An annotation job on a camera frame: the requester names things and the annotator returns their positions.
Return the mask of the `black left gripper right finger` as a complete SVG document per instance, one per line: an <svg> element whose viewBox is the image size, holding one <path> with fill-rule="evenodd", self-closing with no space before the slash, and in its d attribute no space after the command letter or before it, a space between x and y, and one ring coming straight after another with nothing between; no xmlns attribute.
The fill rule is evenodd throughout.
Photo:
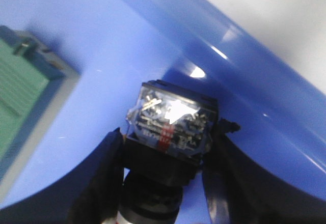
<svg viewBox="0 0 326 224"><path fill-rule="evenodd" d="M281 181L250 160L227 136L240 126L220 119L204 155L202 182L211 223L286 223Z"/></svg>

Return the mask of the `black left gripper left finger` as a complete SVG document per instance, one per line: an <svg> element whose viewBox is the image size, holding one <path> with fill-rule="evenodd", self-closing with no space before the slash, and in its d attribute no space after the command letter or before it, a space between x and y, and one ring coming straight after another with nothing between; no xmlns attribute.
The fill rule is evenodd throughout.
<svg viewBox="0 0 326 224"><path fill-rule="evenodd" d="M87 187L73 202L68 223L115 223L124 170L120 163L124 138L120 128L103 139L109 150Z"/></svg>

